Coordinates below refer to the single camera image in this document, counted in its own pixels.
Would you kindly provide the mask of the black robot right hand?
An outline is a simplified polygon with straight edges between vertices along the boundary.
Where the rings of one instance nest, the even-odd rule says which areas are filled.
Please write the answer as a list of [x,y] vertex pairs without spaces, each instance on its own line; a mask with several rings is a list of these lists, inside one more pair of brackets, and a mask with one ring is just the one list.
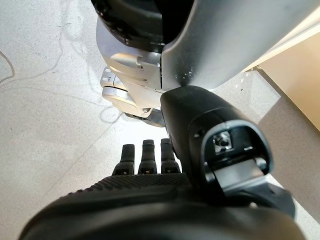
[[108,176],[36,214],[22,240],[302,240],[291,194],[266,180],[274,166],[259,127],[198,86],[160,98],[168,138],[132,144]]

